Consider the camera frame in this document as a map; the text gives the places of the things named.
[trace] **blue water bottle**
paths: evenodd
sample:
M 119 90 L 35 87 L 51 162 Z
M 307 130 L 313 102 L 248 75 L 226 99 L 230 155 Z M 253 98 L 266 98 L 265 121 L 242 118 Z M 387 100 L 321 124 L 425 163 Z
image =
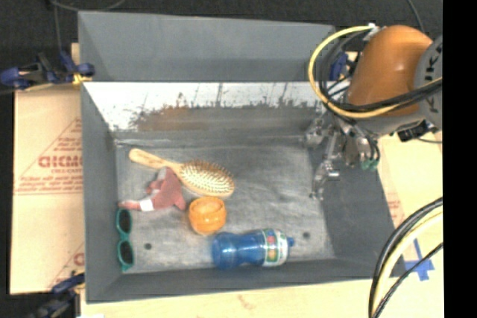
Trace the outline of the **blue water bottle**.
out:
M 278 229 L 257 229 L 243 235 L 221 232 L 212 242 L 212 257 L 219 269 L 241 264 L 276 267 L 287 260 L 294 239 Z

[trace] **clamp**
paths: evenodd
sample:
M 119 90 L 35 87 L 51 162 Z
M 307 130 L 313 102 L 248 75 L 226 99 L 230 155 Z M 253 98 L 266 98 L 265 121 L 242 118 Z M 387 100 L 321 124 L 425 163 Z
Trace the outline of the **clamp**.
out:
M 79 83 L 90 80 L 95 67 L 89 63 L 76 65 L 65 51 L 60 51 L 60 64 L 53 67 L 45 54 L 40 52 L 26 66 L 15 66 L 0 73 L 0 82 L 13 89 L 25 90 L 44 84 Z

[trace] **orange object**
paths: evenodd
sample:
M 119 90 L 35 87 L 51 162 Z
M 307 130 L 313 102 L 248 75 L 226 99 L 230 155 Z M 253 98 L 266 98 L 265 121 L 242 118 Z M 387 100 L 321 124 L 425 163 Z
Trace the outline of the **orange object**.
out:
M 189 206 L 189 221 L 200 235 L 211 235 L 225 224 L 227 211 L 222 199 L 218 197 L 200 197 Z
M 417 29 L 393 25 L 378 32 L 366 45 L 347 91 L 353 105 L 380 102 L 414 90 L 419 60 L 432 40 Z M 417 104 L 386 115 L 408 115 Z

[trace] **bottle label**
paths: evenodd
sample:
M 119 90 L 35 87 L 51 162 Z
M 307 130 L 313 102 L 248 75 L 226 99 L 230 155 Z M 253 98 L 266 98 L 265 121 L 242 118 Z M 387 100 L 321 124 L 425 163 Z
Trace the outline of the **bottle label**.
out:
M 277 267 L 288 257 L 288 242 L 286 235 L 278 229 L 263 229 L 265 238 L 265 261 L 263 267 Z

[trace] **gray bin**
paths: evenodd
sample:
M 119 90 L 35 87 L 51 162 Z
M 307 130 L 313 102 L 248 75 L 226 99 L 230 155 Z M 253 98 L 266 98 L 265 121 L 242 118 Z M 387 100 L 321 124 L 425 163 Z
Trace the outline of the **gray bin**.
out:
M 376 173 L 341 167 L 322 200 L 309 192 L 323 148 L 302 137 L 322 106 L 307 83 L 326 25 L 135 13 L 79 13 L 88 302 L 214 293 L 370 277 L 393 230 Z M 154 171 L 140 147 L 177 162 L 225 166 L 236 191 L 222 231 L 278 228 L 294 237 L 274 269 L 212 265 L 211 237 L 174 207 L 134 212 L 135 265 L 121 271 L 116 203 L 140 198 Z M 183 192 L 186 202 L 195 197 Z

